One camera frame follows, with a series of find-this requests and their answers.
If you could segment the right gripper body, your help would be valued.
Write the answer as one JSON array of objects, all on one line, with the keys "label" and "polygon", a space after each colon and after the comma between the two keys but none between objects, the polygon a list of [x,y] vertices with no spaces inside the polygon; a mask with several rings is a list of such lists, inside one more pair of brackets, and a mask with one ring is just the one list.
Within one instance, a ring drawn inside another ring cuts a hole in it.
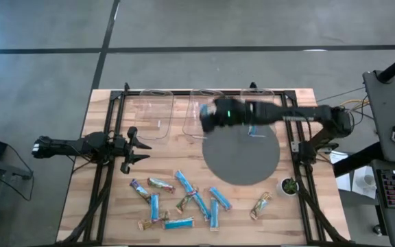
[{"label": "right gripper body", "polygon": [[217,98],[214,113],[215,123],[218,126],[242,125],[247,120],[248,109],[245,103],[231,97]]}]

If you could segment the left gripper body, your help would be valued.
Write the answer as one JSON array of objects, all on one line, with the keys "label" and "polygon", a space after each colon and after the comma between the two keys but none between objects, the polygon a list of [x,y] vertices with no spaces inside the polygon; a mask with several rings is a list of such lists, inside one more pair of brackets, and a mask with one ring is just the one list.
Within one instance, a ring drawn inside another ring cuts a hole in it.
[{"label": "left gripper body", "polygon": [[115,156],[122,156],[125,158],[121,163],[120,171],[124,174],[130,173],[130,165],[138,161],[137,155],[134,153],[133,148],[137,147],[137,128],[131,126],[127,132],[128,138],[125,139],[122,135],[118,135],[114,140],[113,154]]}]

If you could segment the purple granola bar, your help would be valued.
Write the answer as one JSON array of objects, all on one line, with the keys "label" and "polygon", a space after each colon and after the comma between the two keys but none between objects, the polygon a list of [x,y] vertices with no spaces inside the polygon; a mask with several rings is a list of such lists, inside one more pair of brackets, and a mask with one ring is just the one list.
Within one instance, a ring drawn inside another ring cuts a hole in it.
[{"label": "purple granola bar", "polygon": [[139,194],[140,197],[142,197],[142,199],[144,199],[144,201],[146,201],[146,203],[149,204],[151,202],[151,194],[147,192],[147,190],[137,181],[137,179],[132,179],[130,186],[133,188],[133,190],[135,190],[135,192]]}]

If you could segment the green red granola bar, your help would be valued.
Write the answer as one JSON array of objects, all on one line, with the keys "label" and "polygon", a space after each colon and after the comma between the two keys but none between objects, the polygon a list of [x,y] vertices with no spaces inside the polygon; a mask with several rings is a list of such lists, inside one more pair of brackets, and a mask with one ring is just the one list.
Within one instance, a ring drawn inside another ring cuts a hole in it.
[{"label": "green red granola bar", "polygon": [[162,189],[163,191],[166,191],[168,193],[175,193],[176,191],[176,188],[173,185],[157,178],[148,178],[147,184],[150,187]]}]

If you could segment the brown granola bar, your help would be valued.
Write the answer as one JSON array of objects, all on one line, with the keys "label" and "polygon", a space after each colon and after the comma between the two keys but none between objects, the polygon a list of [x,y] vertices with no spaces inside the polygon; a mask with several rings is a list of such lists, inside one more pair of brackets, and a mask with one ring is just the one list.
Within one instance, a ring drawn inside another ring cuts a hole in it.
[{"label": "brown granola bar", "polygon": [[139,220],[138,221],[138,227],[141,231],[144,231],[148,228],[153,227],[153,225],[157,224],[157,223],[163,223],[167,220],[169,220],[170,217],[170,212],[169,211],[164,211],[160,214],[160,218],[158,220],[155,221],[151,221],[151,220]]}]

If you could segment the clear plastic bin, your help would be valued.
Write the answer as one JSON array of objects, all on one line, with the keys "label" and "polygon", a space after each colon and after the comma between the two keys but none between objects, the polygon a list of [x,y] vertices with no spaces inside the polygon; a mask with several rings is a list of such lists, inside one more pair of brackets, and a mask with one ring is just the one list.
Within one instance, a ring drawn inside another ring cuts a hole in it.
[{"label": "clear plastic bin", "polygon": [[134,126],[138,138],[149,141],[164,139],[170,128],[173,112],[173,93],[158,89],[145,89],[138,96]]},{"label": "clear plastic bin", "polygon": [[[244,101],[260,101],[267,103],[274,103],[274,92],[267,89],[242,89],[240,93],[240,100]],[[267,136],[269,137],[270,132],[275,131],[274,125],[266,126]]]},{"label": "clear plastic bin", "polygon": [[185,135],[194,139],[204,139],[202,125],[200,122],[200,106],[207,100],[224,96],[221,91],[208,89],[193,89],[190,92],[187,113],[182,127]]}]

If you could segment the grey round mat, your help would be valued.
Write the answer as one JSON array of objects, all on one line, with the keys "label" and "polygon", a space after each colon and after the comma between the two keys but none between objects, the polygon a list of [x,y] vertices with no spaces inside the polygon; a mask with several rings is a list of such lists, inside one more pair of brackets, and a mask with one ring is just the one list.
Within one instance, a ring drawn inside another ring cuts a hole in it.
[{"label": "grey round mat", "polygon": [[231,185],[255,185],[269,178],[280,160],[280,146],[271,126],[216,128],[204,135],[202,153],[208,168]]}]

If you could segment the small potted plant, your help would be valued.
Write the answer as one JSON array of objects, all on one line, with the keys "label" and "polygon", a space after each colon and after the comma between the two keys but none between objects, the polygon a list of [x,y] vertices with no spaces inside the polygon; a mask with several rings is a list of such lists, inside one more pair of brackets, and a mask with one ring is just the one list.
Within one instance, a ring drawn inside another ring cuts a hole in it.
[{"label": "small potted plant", "polygon": [[276,186],[276,192],[279,196],[295,196],[298,190],[298,183],[290,177],[280,180]]}]

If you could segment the white paper sheet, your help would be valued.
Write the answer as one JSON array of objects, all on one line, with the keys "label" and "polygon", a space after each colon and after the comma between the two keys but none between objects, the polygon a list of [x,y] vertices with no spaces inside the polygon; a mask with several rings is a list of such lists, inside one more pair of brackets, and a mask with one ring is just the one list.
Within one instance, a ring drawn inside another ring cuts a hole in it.
[{"label": "white paper sheet", "polygon": [[362,189],[358,185],[358,179],[366,174],[370,174],[374,176],[374,172],[370,166],[365,166],[361,167],[359,169],[356,169],[353,173],[353,179],[352,179],[352,192],[357,193],[362,196],[366,196],[371,199],[376,198],[376,188],[375,189]]},{"label": "white paper sheet", "polygon": [[352,191],[350,174],[344,174],[335,178],[337,183],[337,188],[342,191]]},{"label": "white paper sheet", "polygon": [[335,151],[332,151],[332,152],[329,154],[329,158],[330,158],[330,162],[331,162],[332,164],[335,164],[335,163],[337,163],[337,162],[339,162],[339,161],[341,161],[341,160],[344,160],[345,158],[348,158],[348,154],[342,153],[342,152],[335,152]]}]

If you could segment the black stand beam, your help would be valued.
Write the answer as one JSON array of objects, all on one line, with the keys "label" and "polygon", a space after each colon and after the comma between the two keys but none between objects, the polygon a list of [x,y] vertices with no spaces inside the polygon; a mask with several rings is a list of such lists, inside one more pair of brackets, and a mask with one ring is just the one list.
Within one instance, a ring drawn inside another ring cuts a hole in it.
[{"label": "black stand beam", "polygon": [[383,160],[384,155],[379,142],[374,143],[363,150],[351,154],[347,158],[344,158],[333,164],[333,172],[335,177],[343,176],[344,174],[350,173],[353,170],[359,169],[369,165],[373,160]]}]

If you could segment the white mug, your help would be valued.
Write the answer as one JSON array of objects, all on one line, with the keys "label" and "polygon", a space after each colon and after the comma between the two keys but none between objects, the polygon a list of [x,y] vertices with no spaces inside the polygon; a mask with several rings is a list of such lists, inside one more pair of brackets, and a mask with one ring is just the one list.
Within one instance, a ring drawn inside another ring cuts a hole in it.
[{"label": "white mug", "polygon": [[361,176],[358,179],[358,185],[362,189],[375,189],[376,188],[376,181],[373,175],[366,174]]}]

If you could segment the grey side desk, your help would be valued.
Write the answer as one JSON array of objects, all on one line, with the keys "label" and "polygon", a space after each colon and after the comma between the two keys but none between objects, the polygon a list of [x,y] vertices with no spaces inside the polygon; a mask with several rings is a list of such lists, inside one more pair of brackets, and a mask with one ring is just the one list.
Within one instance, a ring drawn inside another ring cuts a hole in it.
[{"label": "grey side desk", "polygon": [[389,84],[384,84],[377,80],[375,72],[365,72],[363,81],[384,159],[395,162],[395,142],[392,141],[395,126],[395,77]]}]

